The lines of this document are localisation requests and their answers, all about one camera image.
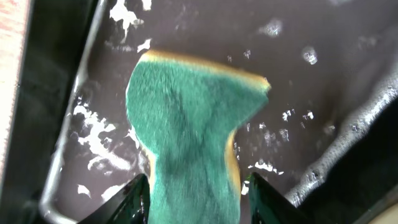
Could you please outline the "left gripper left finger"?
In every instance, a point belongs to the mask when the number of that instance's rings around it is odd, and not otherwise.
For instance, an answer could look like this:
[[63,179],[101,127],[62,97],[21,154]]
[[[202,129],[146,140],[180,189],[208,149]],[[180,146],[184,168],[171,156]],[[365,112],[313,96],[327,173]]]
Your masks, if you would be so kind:
[[78,224],[147,224],[149,207],[148,179],[139,174]]

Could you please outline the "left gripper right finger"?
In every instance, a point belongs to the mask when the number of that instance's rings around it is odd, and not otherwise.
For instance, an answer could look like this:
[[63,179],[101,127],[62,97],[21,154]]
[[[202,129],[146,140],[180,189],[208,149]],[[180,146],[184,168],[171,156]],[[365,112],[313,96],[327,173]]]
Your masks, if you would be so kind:
[[257,172],[250,176],[249,201],[252,224],[313,223]]

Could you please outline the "green yellow sponge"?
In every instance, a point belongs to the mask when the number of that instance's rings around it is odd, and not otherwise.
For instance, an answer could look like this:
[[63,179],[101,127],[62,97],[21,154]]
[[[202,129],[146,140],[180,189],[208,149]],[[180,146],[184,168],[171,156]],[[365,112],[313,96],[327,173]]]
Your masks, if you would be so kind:
[[238,223],[236,131],[268,101],[267,79],[148,50],[126,89],[126,115],[149,158],[149,223]]

